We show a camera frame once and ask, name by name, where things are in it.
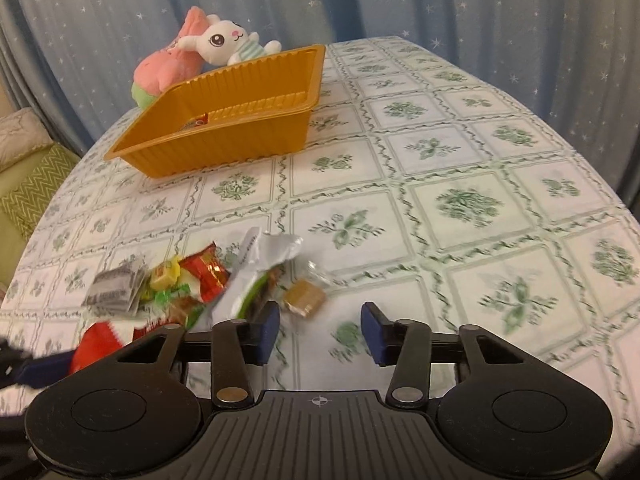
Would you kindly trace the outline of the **orange plastic tray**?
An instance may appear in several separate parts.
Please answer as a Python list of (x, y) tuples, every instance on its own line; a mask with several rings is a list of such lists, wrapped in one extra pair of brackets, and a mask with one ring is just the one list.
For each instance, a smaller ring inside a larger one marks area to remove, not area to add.
[[(104, 155), (149, 178), (300, 151), (320, 99), (326, 47), (288, 50), (175, 84)], [(194, 117), (204, 126), (183, 130)]]

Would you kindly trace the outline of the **green zigzag cushion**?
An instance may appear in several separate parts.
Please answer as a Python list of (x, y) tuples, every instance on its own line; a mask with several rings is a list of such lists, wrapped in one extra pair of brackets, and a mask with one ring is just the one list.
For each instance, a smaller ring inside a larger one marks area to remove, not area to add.
[(32, 236), (50, 201), (78, 162), (75, 153), (53, 143), (2, 170), (9, 177), (1, 181), (1, 212), (23, 240)]

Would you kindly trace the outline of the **red double-happiness candy packet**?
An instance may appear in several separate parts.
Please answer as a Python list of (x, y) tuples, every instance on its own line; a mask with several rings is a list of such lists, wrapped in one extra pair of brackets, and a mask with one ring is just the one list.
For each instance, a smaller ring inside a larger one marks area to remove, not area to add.
[(113, 321), (93, 323), (80, 338), (70, 361), (68, 374), (73, 375), (83, 370), (100, 359), (124, 348), (130, 342), (140, 339), (167, 324), (168, 321), (166, 320), (155, 321), (140, 327), (121, 322), (114, 323)]

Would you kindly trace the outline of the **black seaweed snack packet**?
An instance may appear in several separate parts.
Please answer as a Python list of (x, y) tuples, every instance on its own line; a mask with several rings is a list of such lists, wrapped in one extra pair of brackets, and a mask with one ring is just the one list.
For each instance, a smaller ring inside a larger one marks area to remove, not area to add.
[(138, 260), (102, 271), (96, 274), (82, 305), (111, 314), (135, 315), (145, 275), (145, 264)]

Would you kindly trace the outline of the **white rabbit plush toy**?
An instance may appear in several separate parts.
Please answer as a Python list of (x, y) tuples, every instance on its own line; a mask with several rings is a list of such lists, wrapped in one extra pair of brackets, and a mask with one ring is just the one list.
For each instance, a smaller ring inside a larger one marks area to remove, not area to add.
[(278, 40), (270, 40), (264, 46), (257, 32), (247, 32), (234, 21), (222, 20), (216, 14), (208, 17), (209, 26), (201, 35), (181, 37), (176, 47), (181, 51), (195, 52), (206, 63), (220, 67), (274, 55), (282, 51)]

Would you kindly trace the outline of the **red foil candy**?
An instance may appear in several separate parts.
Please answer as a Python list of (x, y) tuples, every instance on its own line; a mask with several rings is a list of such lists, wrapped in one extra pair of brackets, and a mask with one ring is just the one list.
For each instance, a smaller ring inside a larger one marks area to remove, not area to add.
[(179, 261), (181, 275), (191, 275), (198, 289), (191, 292), (203, 304), (216, 299), (226, 288), (229, 271), (217, 257), (217, 245), (210, 243), (199, 252), (194, 252)]

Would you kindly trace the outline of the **beige embroidered pillow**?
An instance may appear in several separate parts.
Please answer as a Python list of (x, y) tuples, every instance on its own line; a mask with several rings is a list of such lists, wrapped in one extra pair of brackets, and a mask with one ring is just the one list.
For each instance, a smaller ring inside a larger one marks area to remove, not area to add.
[(46, 126), (30, 107), (6, 115), (0, 120), (0, 170), (52, 144)]

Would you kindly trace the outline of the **pink star plush toy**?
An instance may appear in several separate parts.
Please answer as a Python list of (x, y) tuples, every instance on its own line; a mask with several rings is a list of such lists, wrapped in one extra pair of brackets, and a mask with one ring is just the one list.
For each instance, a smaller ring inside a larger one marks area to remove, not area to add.
[(173, 84), (201, 73), (204, 61), (198, 52), (181, 50), (177, 44), (183, 37), (201, 35), (207, 27), (206, 13), (198, 6), (192, 6), (176, 38), (140, 62), (134, 70), (131, 85), (131, 96), (140, 110), (149, 107)]

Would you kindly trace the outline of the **yellow candy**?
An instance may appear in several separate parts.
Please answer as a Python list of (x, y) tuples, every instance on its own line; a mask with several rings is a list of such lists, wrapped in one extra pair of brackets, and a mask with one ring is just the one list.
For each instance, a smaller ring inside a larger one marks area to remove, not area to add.
[(151, 271), (149, 286), (153, 292), (166, 292), (177, 284), (180, 273), (178, 257), (165, 260)]

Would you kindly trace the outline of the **green candy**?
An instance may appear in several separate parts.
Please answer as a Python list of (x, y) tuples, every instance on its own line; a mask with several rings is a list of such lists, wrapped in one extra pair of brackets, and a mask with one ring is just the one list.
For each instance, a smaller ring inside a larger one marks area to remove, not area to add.
[(160, 325), (178, 324), (186, 330), (195, 325), (204, 311), (204, 304), (191, 294), (190, 286), (186, 284), (153, 292), (146, 305)]

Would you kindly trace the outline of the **clear brown candy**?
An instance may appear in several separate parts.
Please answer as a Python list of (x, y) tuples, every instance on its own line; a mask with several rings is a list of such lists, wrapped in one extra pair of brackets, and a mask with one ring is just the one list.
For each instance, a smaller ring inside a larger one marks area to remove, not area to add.
[(301, 318), (310, 318), (326, 302), (332, 280), (317, 263), (306, 260), (283, 295), (283, 305)]

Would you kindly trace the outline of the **floral green white tablecloth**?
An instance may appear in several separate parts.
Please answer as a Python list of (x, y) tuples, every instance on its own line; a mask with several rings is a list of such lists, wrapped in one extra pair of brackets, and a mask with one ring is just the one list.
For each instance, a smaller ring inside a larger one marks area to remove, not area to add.
[(595, 391), (614, 429), (610, 468), (639, 445), (639, 227), (592, 167), (503, 92), (397, 37), (326, 50), (308, 143), (291, 155), (152, 180), (104, 155), (122, 115), (56, 194), (1, 306), (14, 346), (73, 348), (98, 316), (99, 271), (250, 230), (303, 241), (285, 271), (330, 280), (311, 318), (283, 319), (258, 388), (386, 386), (359, 330), (392, 318), (490, 330)]

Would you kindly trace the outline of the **large red snack packet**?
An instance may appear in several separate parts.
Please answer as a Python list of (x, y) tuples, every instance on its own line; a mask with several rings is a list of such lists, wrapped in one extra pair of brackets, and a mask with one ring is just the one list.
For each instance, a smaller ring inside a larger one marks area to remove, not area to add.
[(207, 123), (208, 123), (208, 115), (203, 114), (201, 116), (194, 117), (193, 119), (190, 120), (190, 122), (187, 122), (182, 128), (183, 130), (198, 128), (206, 125)]

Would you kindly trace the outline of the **blue starry curtain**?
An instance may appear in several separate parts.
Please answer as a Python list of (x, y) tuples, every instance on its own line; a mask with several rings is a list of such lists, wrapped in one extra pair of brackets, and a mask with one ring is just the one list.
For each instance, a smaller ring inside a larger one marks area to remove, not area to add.
[(1, 0), (1, 84), (85, 153), (199, 6), (286, 48), (398, 36), (508, 92), (639, 196), (639, 0)]

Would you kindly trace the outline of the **silver green snack pouch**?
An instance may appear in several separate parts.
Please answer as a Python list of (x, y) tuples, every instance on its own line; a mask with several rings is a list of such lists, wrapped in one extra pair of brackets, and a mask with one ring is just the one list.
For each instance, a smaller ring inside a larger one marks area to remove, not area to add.
[(232, 268), (231, 278), (210, 311), (213, 324), (238, 318), (248, 320), (255, 304), (268, 294), (271, 274), (283, 263), (295, 259), (303, 239), (295, 234), (271, 234), (255, 226), (245, 235)]

